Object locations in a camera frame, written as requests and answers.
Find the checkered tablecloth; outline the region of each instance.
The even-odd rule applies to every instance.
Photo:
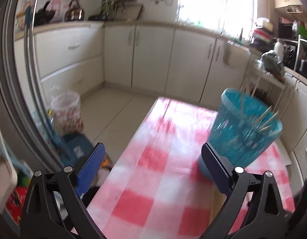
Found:
[[[197,158],[217,112],[159,98],[88,206],[108,239],[197,239],[223,203]],[[272,144],[248,168],[271,170],[294,211],[286,168]],[[243,206],[233,230],[246,213]]]

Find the tile floor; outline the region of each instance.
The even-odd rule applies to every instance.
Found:
[[[112,88],[100,88],[81,101],[84,133],[94,144],[102,142],[117,162],[157,97]]]

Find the drawer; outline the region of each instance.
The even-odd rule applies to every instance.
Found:
[[[40,78],[101,54],[101,28],[71,28],[35,35]]]
[[[41,79],[41,87],[47,104],[51,103],[54,86],[59,86],[61,90],[70,89],[83,95],[103,83],[104,74],[101,62],[102,58],[97,57],[62,68]]]
[[[292,189],[293,195],[295,195],[303,187],[304,181],[303,181],[303,177],[302,177],[302,173],[301,173],[299,163],[298,163],[298,161],[295,157],[294,152],[292,151],[289,154],[289,156],[290,156],[292,164],[288,165],[286,168],[287,168],[287,172],[289,174],[291,189]]]
[[[294,149],[294,153],[301,168],[303,179],[305,180],[307,178],[307,131]]]

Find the black pan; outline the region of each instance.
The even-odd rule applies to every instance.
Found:
[[[39,9],[37,13],[35,13],[34,17],[34,26],[39,26],[46,24],[51,21],[54,17],[55,12],[54,10],[46,11],[47,6],[49,5],[50,1],[47,1],[42,9]]]

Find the metal screw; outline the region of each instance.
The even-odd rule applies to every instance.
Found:
[[[71,166],[66,166],[64,168],[64,172],[71,172],[73,170],[73,168]]]
[[[41,176],[41,171],[36,171],[36,172],[34,173],[34,175],[35,175],[36,177]]]
[[[272,176],[273,176],[273,173],[272,173],[272,172],[270,172],[270,171],[266,171],[266,176],[268,176],[268,177],[272,177]]]
[[[243,170],[243,168],[242,167],[236,167],[235,169],[235,172],[237,172],[237,173],[243,173],[244,172],[244,170]]]

